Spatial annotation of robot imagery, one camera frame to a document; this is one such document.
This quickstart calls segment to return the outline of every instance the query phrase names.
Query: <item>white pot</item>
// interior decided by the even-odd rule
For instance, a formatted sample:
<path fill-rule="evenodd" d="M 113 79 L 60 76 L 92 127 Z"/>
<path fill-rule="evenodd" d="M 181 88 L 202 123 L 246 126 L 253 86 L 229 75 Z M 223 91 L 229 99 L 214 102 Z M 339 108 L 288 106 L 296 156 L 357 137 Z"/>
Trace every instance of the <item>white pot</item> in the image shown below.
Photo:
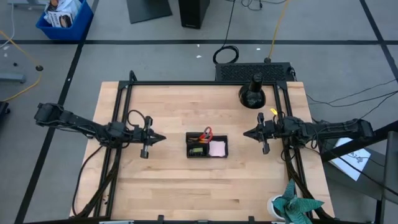
<path fill-rule="evenodd" d="M 274 218 L 277 218 L 278 220 L 285 220 L 285 218 L 284 217 L 280 217 L 276 212 L 275 212 L 275 209 L 276 208 L 274 208 L 274 205 L 272 204 L 272 202 L 275 200 L 275 199 L 277 199 L 277 198 L 279 198 L 279 197 L 281 197 L 282 195 L 276 195 L 276 196 L 273 196 L 273 197 L 271 197 L 270 199 L 268 199 L 268 202 L 267 202 L 267 210 L 268 210 L 268 213 L 270 214 L 270 215 L 272 215 Z"/>

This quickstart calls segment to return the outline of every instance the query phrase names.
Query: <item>white cord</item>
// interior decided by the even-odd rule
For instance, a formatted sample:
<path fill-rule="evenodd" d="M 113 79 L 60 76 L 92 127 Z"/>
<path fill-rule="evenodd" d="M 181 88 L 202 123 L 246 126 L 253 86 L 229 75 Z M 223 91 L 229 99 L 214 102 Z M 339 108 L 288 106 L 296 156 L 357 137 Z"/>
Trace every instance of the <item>white cord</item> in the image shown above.
<path fill-rule="evenodd" d="M 15 35 L 15 26 L 14 26 L 14 3 L 11 3 L 11 24 L 12 24 L 12 35 L 11 38 L 9 40 L 7 40 L 4 44 L 2 44 L 2 46 L 0 47 L 0 49 L 2 49 L 6 44 L 8 44 L 8 42 L 10 42 L 11 39 L 14 38 Z"/>

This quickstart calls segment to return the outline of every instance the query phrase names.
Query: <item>gray floor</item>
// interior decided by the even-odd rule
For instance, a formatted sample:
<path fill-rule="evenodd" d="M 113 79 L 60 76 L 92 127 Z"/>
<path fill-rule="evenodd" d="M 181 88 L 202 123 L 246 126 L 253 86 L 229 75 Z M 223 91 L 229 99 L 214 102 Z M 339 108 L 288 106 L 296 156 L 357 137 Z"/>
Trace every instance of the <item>gray floor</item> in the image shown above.
<path fill-rule="evenodd" d="M 386 40 L 398 40 L 394 0 L 367 1 Z M 167 40 L 223 39 L 228 25 L 231 2 L 212 0 L 203 28 L 180 26 L 178 4 L 170 0 L 173 16 L 130 24 L 123 0 L 101 0 L 87 39 L 91 40 Z M 238 1 L 229 33 L 230 39 L 271 39 L 283 5 L 264 4 L 262 11 L 250 11 Z M 0 29 L 9 33 L 10 8 L 0 3 Z M 15 8 L 16 37 L 19 40 L 45 40 L 35 28 L 40 10 Z M 292 1 L 280 27 L 278 39 L 285 40 L 376 40 L 366 15 L 357 0 Z M 38 102 L 57 102 L 76 45 L 22 45 L 44 66 L 39 86 L 10 102 L 12 113 L 0 132 L 0 222 L 12 223 L 25 193 L 32 169 L 44 140 L 46 128 L 32 119 Z M 85 45 L 68 92 L 65 107 L 92 118 L 101 82 L 127 79 L 134 70 L 139 80 L 214 80 L 212 56 L 220 46 L 190 45 Z M 261 62 L 270 45 L 237 45 L 239 62 Z M 398 46 L 388 46 L 398 58 Z M 222 52 L 219 61 L 228 61 L 230 52 Z M 378 45 L 276 45 L 275 62 L 290 62 L 297 78 L 309 95 L 322 101 L 394 79 Z M 0 99 L 33 83 L 33 66 L 14 47 L 0 50 L 0 72 L 25 73 L 27 83 L 0 83 Z M 392 82 L 341 104 L 382 95 L 397 89 Z M 328 121 L 343 121 L 362 116 L 380 101 L 374 100 L 347 108 L 310 107 L 312 116 Z M 388 99 L 366 117 L 375 128 L 398 118 L 398 97 Z M 56 131 L 25 221 L 53 220 L 69 215 L 78 170 L 86 139 L 79 134 Z M 385 143 L 371 147 L 385 152 Z M 376 202 L 328 181 L 335 213 L 342 220 L 368 221 L 374 218 Z M 396 205 L 389 205 L 387 218 L 395 217 Z"/>

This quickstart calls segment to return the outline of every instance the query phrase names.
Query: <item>wooden tabletop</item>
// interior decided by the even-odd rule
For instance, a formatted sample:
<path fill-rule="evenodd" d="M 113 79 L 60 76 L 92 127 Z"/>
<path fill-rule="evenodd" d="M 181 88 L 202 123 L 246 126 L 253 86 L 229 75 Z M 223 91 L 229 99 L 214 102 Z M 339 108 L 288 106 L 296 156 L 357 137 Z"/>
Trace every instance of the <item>wooden tabletop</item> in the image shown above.
<path fill-rule="evenodd" d="M 111 121 L 117 82 L 104 82 L 99 93 L 94 121 Z M 288 83 L 294 116 L 311 121 L 303 83 Z M 275 107 L 272 87 L 264 86 L 266 105 L 259 110 L 245 108 L 238 100 L 240 86 L 154 86 L 132 89 L 129 109 L 154 119 L 152 129 L 167 137 L 149 148 L 149 159 L 139 157 L 142 144 L 123 149 L 112 219 L 156 220 L 274 220 L 266 208 L 270 197 L 282 194 L 288 182 L 285 162 L 280 158 L 282 142 L 269 140 L 270 153 L 262 145 L 244 137 L 243 132 L 257 124 L 257 114 L 272 119 Z M 284 101 L 280 92 L 283 109 Z M 130 121 L 143 125 L 142 118 Z M 228 135 L 226 159 L 187 159 L 186 132 L 200 132 L 211 126 L 214 134 Z M 98 148 L 89 140 L 84 160 Z M 98 188 L 105 149 L 86 165 L 76 198 L 79 212 Z M 307 185 L 323 202 L 323 209 L 334 215 L 320 156 L 302 149 Z M 104 194 L 101 214 L 108 194 Z"/>

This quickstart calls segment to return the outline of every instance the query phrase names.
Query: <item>yellow cable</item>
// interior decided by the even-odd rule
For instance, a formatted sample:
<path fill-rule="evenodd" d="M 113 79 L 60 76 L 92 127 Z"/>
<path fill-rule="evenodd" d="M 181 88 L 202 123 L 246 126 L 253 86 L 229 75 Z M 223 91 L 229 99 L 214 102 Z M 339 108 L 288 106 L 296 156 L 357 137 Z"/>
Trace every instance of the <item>yellow cable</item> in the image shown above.
<path fill-rule="evenodd" d="M 278 33 L 280 22 L 282 21 L 283 17 L 285 16 L 285 11 L 287 9 L 287 5 L 289 5 L 289 0 L 286 0 L 285 6 L 284 6 L 284 8 L 282 10 L 282 14 L 280 15 L 280 17 L 278 19 L 278 23 L 276 24 L 274 37 L 272 38 L 271 49 L 270 49 L 269 54 L 268 54 L 268 58 L 269 59 L 271 59 L 272 52 L 274 51 L 274 42 L 275 42 L 275 39 L 276 39 L 276 34 Z"/>
<path fill-rule="evenodd" d="M 10 39 L 2 30 L 0 30 L 0 34 L 3 35 L 6 39 L 8 39 L 18 50 L 20 50 L 22 53 L 24 53 L 24 55 L 36 66 L 40 65 L 39 62 L 34 59 L 32 56 L 30 56 L 26 51 L 22 50 L 14 41 L 12 41 L 12 39 Z M 30 90 L 31 88 L 35 87 L 37 84 L 39 84 L 40 79 L 42 78 L 42 72 L 38 71 L 39 73 L 39 77 L 36 80 L 35 83 L 31 84 L 31 86 L 28 86 L 26 89 L 20 91 L 19 93 L 15 94 L 14 96 L 11 96 L 3 101 L 10 101 L 16 97 L 18 97 L 19 95 L 25 93 L 26 91 Z"/>

